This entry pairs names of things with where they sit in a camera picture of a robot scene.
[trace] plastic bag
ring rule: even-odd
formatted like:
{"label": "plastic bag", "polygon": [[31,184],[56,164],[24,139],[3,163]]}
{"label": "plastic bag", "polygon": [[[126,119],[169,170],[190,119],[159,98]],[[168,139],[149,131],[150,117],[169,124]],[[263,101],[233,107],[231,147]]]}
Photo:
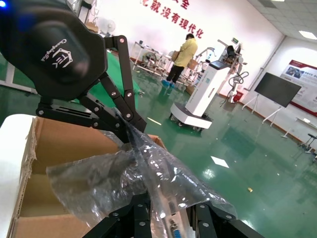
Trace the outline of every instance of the plastic bag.
{"label": "plastic bag", "polygon": [[205,186],[180,160],[128,123],[127,128],[138,170],[161,219],[206,201],[237,216],[230,203]]}
{"label": "plastic bag", "polygon": [[55,195],[70,213],[93,227],[109,213],[128,205],[133,195],[148,190],[154,237],[170,236],[171,219],[178,222],[182,237],[186,237],[180,214],[198,203],[211,201],[236,216],[230,203],[176,157],[129,124],[127,132],[131,145],[126,148],[132,146],[132,150],[47,168]]}
{"label": "plastic bag", "polygon": [[146,192],[131,151],[49,167],[47,175],[63,206],[90,227]]}

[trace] robot arm on mobile base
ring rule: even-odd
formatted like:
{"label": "robot arm on mobile base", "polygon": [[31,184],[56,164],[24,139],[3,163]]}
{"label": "robot arm on mobile base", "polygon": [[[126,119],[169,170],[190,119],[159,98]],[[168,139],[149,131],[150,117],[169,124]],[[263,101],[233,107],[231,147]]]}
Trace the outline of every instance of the robot arm on mobile base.
{"label": "robot arm on mobile base", "polygon": [[226,43],[224,43],[221,40],[218,40],[221,44],[226,46],[226,49],[223,51],[219,61],[226,63],[231,66],[229,74],[226,78],[230,77],[231,74],[236,74],[232,78],[229,79],[228,83],[232,87],[232,89],[229,91],[227,95],[227,99],[230,103],[234,102],[234,97],[237,95],[237,89],[240,84],[244,83],[244,78],[249,76],[248,72],[242,72],[242,68],[244,65],[247,65],[248,63],[244,62],[244,59],[242,58],[242,44],[239,44],[236,49],[233,48],[233,46],[229,46]]}
{"label": "robot arm on mobile base", "polygon": [[248,76],[248,73],[241,73],[243,66],[243,58],[241,55],[241,45],[236,49],[218,40],[226,46],[219,60],[208,62],[205,72],[198,77],[195,91],[193,92],[188,103],[184,106],[179,103],[174,103],[171,107],[172,119],[176,119],[179,125],[184,124],[192,126],[194,130],[202,131],[210,128],[212,119],[205,113],[207,107],[215,97],[223,85],[228,81],[232,74],[236,74],[229,79],[229,84],[232,89],[227,95],[227,99],[233,102],[234,96],[237,94],[239,84],[244,82],[243,78]]}

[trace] black monitor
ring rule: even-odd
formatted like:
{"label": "black monitor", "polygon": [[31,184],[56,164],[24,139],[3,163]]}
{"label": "black monitor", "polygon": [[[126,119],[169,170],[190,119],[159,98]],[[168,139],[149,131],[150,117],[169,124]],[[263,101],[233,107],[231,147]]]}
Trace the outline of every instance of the black monitor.
{"label": "black monitor", "polygon": [[266,73],[255,91],[279,105],[287,107],[301,88],[295,83]]}

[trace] logo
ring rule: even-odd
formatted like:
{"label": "logo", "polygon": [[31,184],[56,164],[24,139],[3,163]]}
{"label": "logo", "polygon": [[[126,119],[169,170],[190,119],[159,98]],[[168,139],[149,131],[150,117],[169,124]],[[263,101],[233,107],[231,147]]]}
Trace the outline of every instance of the logo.
{"label": "logo", "polygon": [[61,65],[63,68],[66,68],[70,63],[73,62],[73,58],[71,56],[70,51],[66,51],[64,49],[59,49],[52,57],[55,59],[55,63],[52,65],[55,66],[55,68],[58,68],[59,65]]}
{"label": "logo", "polygon": [[63,39],[62,41],[58,42],[57,45],[52,46],[52,48],[50,49],[50,51],[47,51],[47,52],[46,52],[45,56],[41,59],[41,61],[42,61],[42,62],[45,62],[45,61],[50,57],[50,54],[53,53],[53,52],[55,52],[55,49],[56,49],[57,47],[59,47],[59,46],[62,45],[62,44],[65,44],[66,42],[67,42],[67,40],[66,40],[66,39]]}

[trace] blue light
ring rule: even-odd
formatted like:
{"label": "blue light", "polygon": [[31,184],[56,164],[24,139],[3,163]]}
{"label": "blue light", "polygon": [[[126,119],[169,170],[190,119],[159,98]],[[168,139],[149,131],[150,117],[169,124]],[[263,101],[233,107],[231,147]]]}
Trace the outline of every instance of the blue light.
{"label": "blue light", "polygon": [[0,0],[0,7],[5,7],[5,6],[6,6],[5,1],[1,1],[1,0]]}

